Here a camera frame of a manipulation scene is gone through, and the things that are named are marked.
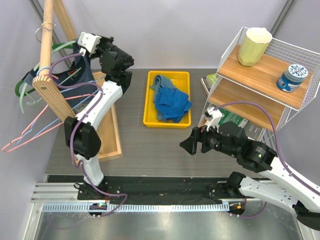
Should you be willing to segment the mint green hanger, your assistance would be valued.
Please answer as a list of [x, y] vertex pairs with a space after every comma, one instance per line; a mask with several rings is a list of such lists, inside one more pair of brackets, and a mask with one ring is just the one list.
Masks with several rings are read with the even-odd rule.
[[33, 106], [33, 105], [37, 104], [39, 101], [41, 101], [40, 99], [36, 100], [31, 95], [31, 93], [33, 93], [35, 91], [35, 89], [33, 88], [33, 89], [30, 89], [30, 90], [27, 90], [27, 87], [28, 87], [28, 84], [23, 83], [21, 85], [21, 87], [20, 87], [20, 90], [19, 90], [21, 92], [21, 96], [19, 97], [19, 107], [20, 107], [20, 110], [21, 110], [22, 114], [25, 113], [25, 109], [24, 109], [24, 98], [25, 97], [29, 97], [31, 99], [31, 101], [26, 103], [28, 106]]

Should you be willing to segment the royal blue tank top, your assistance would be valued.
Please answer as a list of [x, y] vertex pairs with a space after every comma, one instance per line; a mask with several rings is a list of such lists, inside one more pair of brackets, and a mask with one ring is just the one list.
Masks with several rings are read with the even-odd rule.
[[159, 121], [179, 123], [188, 114], [191, 106], [189, 95], [178, 88], [160, 87], [158, 89], [155, 108]]

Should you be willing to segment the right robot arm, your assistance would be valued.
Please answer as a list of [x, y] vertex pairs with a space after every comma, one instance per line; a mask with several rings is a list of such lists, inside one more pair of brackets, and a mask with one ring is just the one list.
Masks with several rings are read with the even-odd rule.
[[194, 127], [190, 136], [179, 145], [190, 155], [210, 150], [236, 159], [244, 169], [258, 173], [278, 186], [272, 187], [242, 173], [232, 172], [225, 190], [233, 198], [253, 197], [271, 203], [288, 212], [294, 211], [297, 220], [305, 226], [320, 229], [320, 187], [287, 166], [279, 154], [266, 144], [249, 139], [245, 130], [233, 122], [220, 127]]

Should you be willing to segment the light blue wire hanger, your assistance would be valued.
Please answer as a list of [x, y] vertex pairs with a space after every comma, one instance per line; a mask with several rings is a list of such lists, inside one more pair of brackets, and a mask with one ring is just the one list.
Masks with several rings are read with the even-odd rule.
[[[94, 80], [91, 80], [90, 83], [95, 82], [96, 84], [102, 83], [102, 79], [104, 79], [106, 77], [105, 74], [103, 74], [102, 72], [94, 72], [93, 73], [93, 77]], [[78, 99], [81, 98], [82, 100], [76, 104], [74, 107], [72, 107], [72, 110], [76, 110], [79, 109], [80, 106], [82, 106], [84, 103], [89, 103], [89, 100], [92, 99], [95, 94], [98, 92], [98, 90], [94, 91], [93, 93], [86, 93], [86, 94], [80, 94], [80, 95], [74, 95], [74, 96], [70, 96], [70, 97], [65, 97], [66, 100], [73, 100], [73, 99]], [[39, 137], [41, 137], [42, 135], [52, 131], [53, 129], [59, 127], [62, 122], [57, 123], [55, 126], [52, 126], [55, 122], [57, 122], [59, 120], [59, 118], [57, 118], [56, 120], [52, 121], [51, 123], [49, 123], [47, 126], [45, 126], [42, 130], [40, 130], [37, 134], [35, 134], [32, 138], [30, 138], [29, 140], [22, 142], [23, 138], [25, 136], [27, 136], [30, 132], [32, 132], [33, 130], [33, 126], [35, 125], [35, 123], [37, 122], [37, 120], [39, 119], [39, 117], [45, 112], [45, 110], [48, 108], [49, 106], [46, 105], [43, 110], [35, 117], [35, 119], [29, 124], [29, 126], [21, 133], [21, 136], [16, 138], [15, 141], [16, 143], [16, 147], [12, 148], [12, 150], [17, 149], [20, 146], [23, 146]]]

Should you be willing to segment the light blue tank top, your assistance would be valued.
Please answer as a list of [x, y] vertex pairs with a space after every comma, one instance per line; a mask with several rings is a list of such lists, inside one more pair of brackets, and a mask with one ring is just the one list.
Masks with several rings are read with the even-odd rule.
[[169, 89], [176, 89], [176, 86], [173, 84], [171, 79], [161, 74], [156, 75], [154, 78], [154, 83], [150, 86], [150, 88], [154, 90], [154, 97], [153, 97], [154, 102], [156, 101], [157, 95], [159, 93], [159, 89], [165, 88], [165, 87]]

